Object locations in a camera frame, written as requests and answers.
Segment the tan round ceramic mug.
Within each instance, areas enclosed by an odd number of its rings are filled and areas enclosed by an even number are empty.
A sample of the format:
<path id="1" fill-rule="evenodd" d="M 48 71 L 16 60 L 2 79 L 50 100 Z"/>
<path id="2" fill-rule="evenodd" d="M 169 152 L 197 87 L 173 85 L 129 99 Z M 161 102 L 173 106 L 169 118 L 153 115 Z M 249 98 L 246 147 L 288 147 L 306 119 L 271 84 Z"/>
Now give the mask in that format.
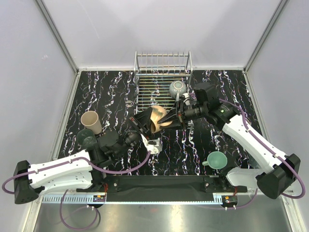
<path id="1" fill-rule="evenodd" d="M 152 105 L 152 113 L 151 113 L 151 132 L 152 133 L 157 133 L 161 130 L 161 127 L 165 127 L 170 125 L 172 122 L 165 122 L 165 123 L 158 123 L 158 121 L 163 118 L 164 116 L 167 115 L 166 110 L 159 105 Z"/>

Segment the grey speckled ceramic mug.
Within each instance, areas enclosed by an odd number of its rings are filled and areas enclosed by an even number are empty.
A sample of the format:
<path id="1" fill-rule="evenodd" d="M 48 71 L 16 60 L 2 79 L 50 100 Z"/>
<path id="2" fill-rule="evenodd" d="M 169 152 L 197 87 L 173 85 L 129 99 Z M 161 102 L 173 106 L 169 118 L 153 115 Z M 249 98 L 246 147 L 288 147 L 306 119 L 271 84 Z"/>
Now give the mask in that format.
<path id="1" fill-rule="evenodd" d="M 169 93 L 175 101 L 179 101 L 183 94 L 187 92 L 186 84 L 182 81 L 173 81 L 169 85 Z"/>

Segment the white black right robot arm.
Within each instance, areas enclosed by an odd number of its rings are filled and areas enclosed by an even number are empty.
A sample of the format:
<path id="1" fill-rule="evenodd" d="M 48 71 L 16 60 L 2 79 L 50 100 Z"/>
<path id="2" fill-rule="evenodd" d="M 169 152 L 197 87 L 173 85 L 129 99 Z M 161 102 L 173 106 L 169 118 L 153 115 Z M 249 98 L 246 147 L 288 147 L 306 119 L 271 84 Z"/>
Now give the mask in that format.
<path id="1" fill-rule="evenodd" d="M 301 193 L 305 196 L 306 187 L 298 171 L 300 158 L 296 154 L 286 155 L 260 135 L 246 120 L 244 111 L 237 105 L 218 97 L 215 87 L 207 82 L 195 86 L 193 95 L 196 100 L 189 102 L 185 84 L 174 81 L 169 93 L 175 100 L 171 110 L 159 120 L 167 123 L 167 129 L 186 129 L 189 121 L 205 118 L 208 123 L 237 141 L 258 163 L 258 169 L 232 168 L 219 179 L 219 188 L 230 192 L 236 186 L 246 186 L 261 190 L 267 197 L 276 199 L 285 195 L 292 183 L 298 181 Z"/>

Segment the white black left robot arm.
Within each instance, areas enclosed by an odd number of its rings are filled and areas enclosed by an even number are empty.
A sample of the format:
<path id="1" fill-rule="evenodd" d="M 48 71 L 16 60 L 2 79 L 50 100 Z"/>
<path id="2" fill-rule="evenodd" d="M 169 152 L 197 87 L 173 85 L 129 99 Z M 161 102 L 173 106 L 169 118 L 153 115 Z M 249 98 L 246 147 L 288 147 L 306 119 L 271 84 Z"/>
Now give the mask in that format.
<path id="1" fill-rule="evenodd" d="M 149 143 L 154 133 L 152 116 L 155 110 L 148 107 L 143 112 L 129 117 L 131 127 L 121 134 L 116 130 L 105 130 L 97 137 L 90 129 L 79 131 L 76 141 L 80 152 L 54 161 L 30 164 L 18 162 L 11 181 L 15 204 L 30 203 L 40 196 L 68 190 L 98 192 L 106 188 L 104 174 L 127 174 L 141 168 L 158 150 Z M 129 149 L 143 143 L 147 152 L 137 166 L 120 171 L 110 170 Z"/>

